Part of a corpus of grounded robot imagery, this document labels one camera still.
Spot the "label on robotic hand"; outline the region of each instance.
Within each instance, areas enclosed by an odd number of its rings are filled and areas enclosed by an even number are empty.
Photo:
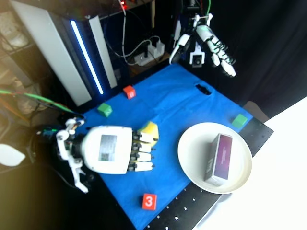
[[[115,161],[115,146],[117,136],[102,135],[99,149],[100,161]]]

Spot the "red cube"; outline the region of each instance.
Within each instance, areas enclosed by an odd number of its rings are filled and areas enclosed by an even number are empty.
[[[143,196],[143,209],[155,210],[157,206],[157,195],[144,193]]]
[[[135,89],[131,85],[125,87],[123,91],[126,93],[128,99],[131,99],[132,97],[136,96]]]

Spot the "led light strip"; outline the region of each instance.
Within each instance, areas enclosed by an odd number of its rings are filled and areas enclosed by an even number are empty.
[[[79,30],[78,30],[78,27],[77,27],[77,25],[76,25],[76,22],[73,21],[73,20],[71,20],[71,26],[72,26],[72,29],[73,29],[73,31],[74,31],[76,37],[77,37],[78,43],[79,43],[80,48],[81,48],[81,50],[82,50],[82,52],[83,52],[83,55],[84,55],[85,60],[86,60],[86,62],[87,62],[87,65],[88,65],[88,67],[90,68],[90,71],[91,71],[92,76],[93,76],[93,78],[94,78],[94,80],[95,80],[95,83],[96,83],[96,85],[97,85],[97,88],[98,88],[100,94],[103,94],[104,92],[103,92],[103,90],[102,90],[102,88],[101,88],[101,85],[100,85],[100,83],[99,83],[98,77],[97,77],[97,75],[96,75],[96,73],[95,73],[95,70],[94,70],[94,68],[93,68],[93,65],[92,65],[92,63],[91,63],[90,57],[88,56],[88,53],[87,53],[86,48],[85,48],[85,46],[84,46],[84,43],[83,43],[83,40],[82,40],[81,35],[80,35],[80,33],[79,33]]]

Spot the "black backdrop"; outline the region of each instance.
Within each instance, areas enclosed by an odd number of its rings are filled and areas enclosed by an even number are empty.
[[[156,2],[169,16],[165,3]],[[208,65],[192,69],[182,63],[186,68],[240,105],[254,101],[269,117],[307,96],[307,1],[212,0],[211,12],[211,28],[237,59],[237,76],[229,79]]]

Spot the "robotic hand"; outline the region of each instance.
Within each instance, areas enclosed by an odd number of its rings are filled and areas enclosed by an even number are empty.
[[[194,22],[191,35],[183,34],[179,38],[177,45],[169,58],[169,64],[177,63],[180,60],[181,55],[189,48],[191,37],[195,37],[195,51],[191,52],[189,63],[192,64],[193,67],[201,67],[201,65],[204,64],[205,57],[204,53],[201,51],[201,48],[205,48],[203,45],[206,44],[207,48],[211,52],[211,60],[213,65],[215,67],[221,66],[227,75],[234,77],[236,75],[236,71],[232,65],[235,63],[235,60],[225,52],[227,50],[227,46],[223,44],[211,30],[210,21],[212,17],[212,14],[209,14],[208,17],[200,17],[199,15],[195,15],[193,18]],[[201,18],[207,18],[206,24],[200,24]]]
[[[150,143],[157,141],[153,136],[133,132],[129,127],[97,126],[75,137],[75,129],[83,124],[84,120],[68,119],[66,129],[56,134],[56,140],[60,158],[68,161],[75,186],[84,193],[88,188],[80,181],[80,174],[85,174],[83,162],[90,170],[107,174],[153,169]]]

